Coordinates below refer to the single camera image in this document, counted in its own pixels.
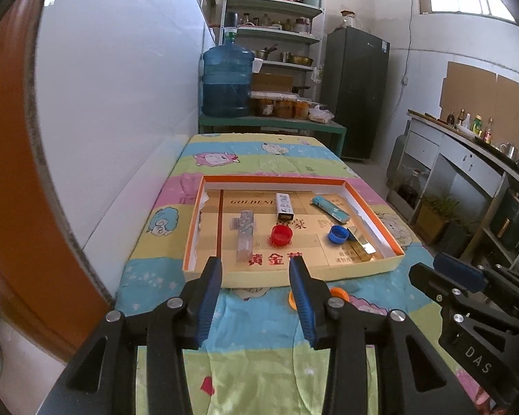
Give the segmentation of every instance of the blue gripper pad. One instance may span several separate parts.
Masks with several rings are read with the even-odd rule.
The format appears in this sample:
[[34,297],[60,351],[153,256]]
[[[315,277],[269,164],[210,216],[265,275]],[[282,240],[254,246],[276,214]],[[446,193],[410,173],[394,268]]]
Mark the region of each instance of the blue gripper pad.
[[481,270],[446,253],[441,253],[435,257],[433,267],[438,273],[457,282],[470,292],[482,292],[486,288],[486,280]]
[[310,276],[301,256],[293,257],[288,266],[292,294],[305,339],[314,349],[327,347],[328,333],[325,302],[331,297],[327,284]]
[[203,268],[202,275],[196,280],[196,284],[192,288],[188,310],[195,317],[194,340],[198,346],[208,338],[210,333],[213,312],[221,290],[222,277],[221,260],[218,257],[210,257]]

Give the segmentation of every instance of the bed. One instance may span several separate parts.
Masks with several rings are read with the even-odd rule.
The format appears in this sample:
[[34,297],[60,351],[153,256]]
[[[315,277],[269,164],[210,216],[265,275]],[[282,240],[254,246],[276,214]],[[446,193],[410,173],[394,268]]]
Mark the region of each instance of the bed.
[[[404,310],[458,377],[468,376],[438,345],[440,307],[414,288],[411,265],[432,265],[432,256],[399,216],[350,167],[310,137],[275,134],[201,134],[185,147],[166,180],[125,266],[116,308],[148,312],[185,283],[181,270],[192,208],[202,175],[260,174],[345,178],[372,207],[405,252],[390,273],[329,283],[351,295],[362,310]],[[289,288],[223,289],[209,338],[185,351],[194,413],[318,414],[327,379],[328,351],[313,351],[288,304]],[[137,413],[147,413],[145,349],[137,366]],[[374,354],[368,349],[370,412],[376,413]]]

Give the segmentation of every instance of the blue water jug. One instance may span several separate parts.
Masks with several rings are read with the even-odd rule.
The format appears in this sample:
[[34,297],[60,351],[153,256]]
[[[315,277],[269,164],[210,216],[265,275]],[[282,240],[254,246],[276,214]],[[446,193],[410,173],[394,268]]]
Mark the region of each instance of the blue water jug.
[[235,44],[236,30],[236,26],[225,27],[225,43],[203,54],[202,113],[205,116],[249,116],[254,53]]

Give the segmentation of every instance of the dark green refrigerator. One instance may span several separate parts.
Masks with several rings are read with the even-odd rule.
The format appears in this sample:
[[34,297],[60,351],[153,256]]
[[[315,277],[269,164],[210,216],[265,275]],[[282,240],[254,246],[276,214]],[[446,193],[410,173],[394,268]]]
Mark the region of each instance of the dark green refrigerator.
[[321,102],[345,126],[343,159],[368,159],[385,95],[390,44],[372,34],[345,28],[327,36]]

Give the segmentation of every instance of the orange door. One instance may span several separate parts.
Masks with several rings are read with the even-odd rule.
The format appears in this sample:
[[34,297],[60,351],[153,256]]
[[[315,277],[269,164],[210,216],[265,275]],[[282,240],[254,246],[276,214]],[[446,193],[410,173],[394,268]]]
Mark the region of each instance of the orange door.
[[44,159],[35,161],[31,149],[27,126],[37,117],[33,70],[43,1],[16,0],[0,21],[0,313],[68,359],[108,303],[81,267],[74,239],[59,228],[67,223],[49,204],[36,166],[45,166]]

